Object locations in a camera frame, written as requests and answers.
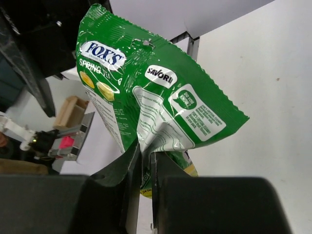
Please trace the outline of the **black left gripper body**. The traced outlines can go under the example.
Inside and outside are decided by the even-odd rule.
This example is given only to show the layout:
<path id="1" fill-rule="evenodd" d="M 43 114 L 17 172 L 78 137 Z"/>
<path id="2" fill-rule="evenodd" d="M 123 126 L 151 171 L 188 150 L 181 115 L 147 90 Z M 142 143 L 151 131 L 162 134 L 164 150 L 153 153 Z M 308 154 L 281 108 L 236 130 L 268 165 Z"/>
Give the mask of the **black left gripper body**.
<path id="1" fill-rule="evenodd" d="M 108 0 L 2 0 L 0 14 L 49 77 L 75 67 L 79 24 L 96 3 L 112 10 Z"/>

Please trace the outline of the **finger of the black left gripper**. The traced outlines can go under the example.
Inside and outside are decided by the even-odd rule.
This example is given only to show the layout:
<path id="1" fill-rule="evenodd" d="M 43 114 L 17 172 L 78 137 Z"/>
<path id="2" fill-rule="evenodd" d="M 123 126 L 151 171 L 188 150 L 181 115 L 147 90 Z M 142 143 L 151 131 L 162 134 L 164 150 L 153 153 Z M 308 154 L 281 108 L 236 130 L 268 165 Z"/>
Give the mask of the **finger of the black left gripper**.
<path id="1" fill-rule="evenodd" d="M 29 92 L 46 115 L 55 117 L 56 109 L 49 83 L 25 45 L 19 40 L 2 7 L 0 8 L 0 53 L 19 78 L 26 83 Z"/>

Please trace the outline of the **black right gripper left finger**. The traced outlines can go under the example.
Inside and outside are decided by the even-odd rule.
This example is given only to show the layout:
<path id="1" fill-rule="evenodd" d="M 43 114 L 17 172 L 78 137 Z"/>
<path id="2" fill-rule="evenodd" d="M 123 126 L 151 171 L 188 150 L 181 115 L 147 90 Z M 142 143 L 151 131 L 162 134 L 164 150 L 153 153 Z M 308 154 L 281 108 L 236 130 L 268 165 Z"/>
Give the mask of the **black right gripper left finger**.
<path id="1" fill-rule="evenodd" d="M 0 176 L 3 234 L 134 234 L 141 154 L 129 149 L 97 173 Z"/>

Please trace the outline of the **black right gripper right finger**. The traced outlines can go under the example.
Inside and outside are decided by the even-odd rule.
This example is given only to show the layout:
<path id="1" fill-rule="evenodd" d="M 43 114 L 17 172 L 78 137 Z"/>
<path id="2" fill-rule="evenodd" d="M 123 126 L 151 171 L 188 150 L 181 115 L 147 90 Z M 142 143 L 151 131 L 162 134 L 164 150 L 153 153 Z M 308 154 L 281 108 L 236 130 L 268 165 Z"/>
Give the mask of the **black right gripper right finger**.
<path id="1" fill-rule="evenodd" d="M 153 225 L 158 234 L 289 234 L 272 184 L 261 177 L 192 177 L 153 153 Z"/>

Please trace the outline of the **green snack packet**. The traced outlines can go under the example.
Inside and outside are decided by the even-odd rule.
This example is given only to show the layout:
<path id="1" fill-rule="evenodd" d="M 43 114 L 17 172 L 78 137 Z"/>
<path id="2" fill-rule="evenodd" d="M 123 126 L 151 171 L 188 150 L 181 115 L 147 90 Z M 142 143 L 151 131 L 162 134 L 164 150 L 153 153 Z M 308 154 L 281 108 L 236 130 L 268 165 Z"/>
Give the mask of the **green snack packet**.
<path id="1" fill-rule="evenodd" d="M 120 150 L 138 141 L 145 197 L 152 196 L 151 153 L 164 152 L 197 176 L 188 150 L 234 134 L 249 119 L 187 53 L 100 4 L 80 22 L 76 59 L 81 82 Z"/>

